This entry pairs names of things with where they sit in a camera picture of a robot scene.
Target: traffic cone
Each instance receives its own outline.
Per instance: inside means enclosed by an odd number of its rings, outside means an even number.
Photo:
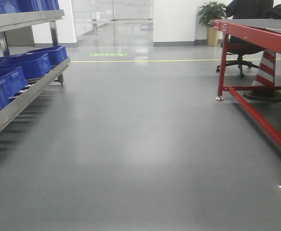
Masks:
[[[275,85],[275,60],[276,52],[271,50],[264,50],[258,73],[252,83],[254,86],[268,86]],[[271,102],[280,102],[281,93],[277,90],[249,90],[243,94],[244,97],[252,100],[263,100]]]

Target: table top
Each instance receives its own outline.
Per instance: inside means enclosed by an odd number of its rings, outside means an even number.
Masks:
[[[243,26],[266,29],[281,34],[281,19],[226,19],[225,23],[235,23]]]

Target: yellow floor line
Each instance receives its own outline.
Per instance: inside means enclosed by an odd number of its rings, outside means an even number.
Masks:
[[[186,59],[186,60],[95,60],[95,61],[71,61],[71,63],[156,63],[156,62],[205,62],[205,61],[220,61],[220,59]]]

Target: shelf leg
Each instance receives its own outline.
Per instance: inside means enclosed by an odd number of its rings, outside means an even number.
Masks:
[[[5,32],[0,32],[0,43],[3,52],[3,56],[10,55],[9,47],[7,45]]]
[[[57,34],[57,25],[55,22],[50,22],[50,31],[53,40],[53,46],[58,46],[58,34]]]
[[[59,83],[61,83],[61,85],[63,85],[63,82],[64,82],[64,78],[63,78],[63,74],[59,75],[58,76],[58,80],[57,80]]]

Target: glass door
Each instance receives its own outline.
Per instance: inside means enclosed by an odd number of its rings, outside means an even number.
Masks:
[[[72,0],[80,46],[152,46],[153,0]]]

